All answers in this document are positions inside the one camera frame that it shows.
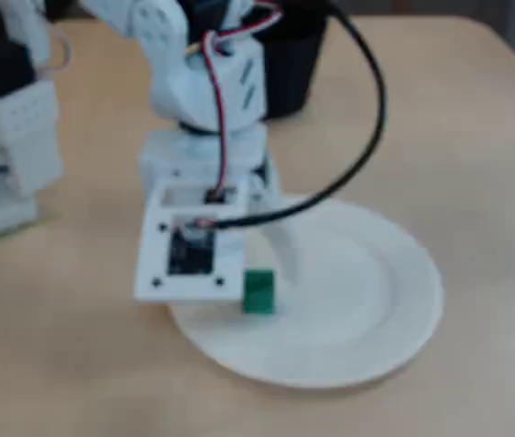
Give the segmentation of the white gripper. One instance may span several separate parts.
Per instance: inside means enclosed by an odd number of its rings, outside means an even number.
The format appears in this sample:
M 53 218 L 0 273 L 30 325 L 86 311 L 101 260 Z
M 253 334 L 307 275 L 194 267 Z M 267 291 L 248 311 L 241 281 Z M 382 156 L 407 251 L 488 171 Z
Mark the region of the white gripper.
M 253 215 L 284 208 L 278 172 L 268 152 L 268 132 L 254 125 L 227 135 L 225 199 L 208 193 L 220 174 L 218 136 L 184 130 L 157 131 L 146 139 L 139 167 L 147 215 Z M 260 225 L 282 275 L 298 280 L 300 256 L 295 233 L 285 221 Z

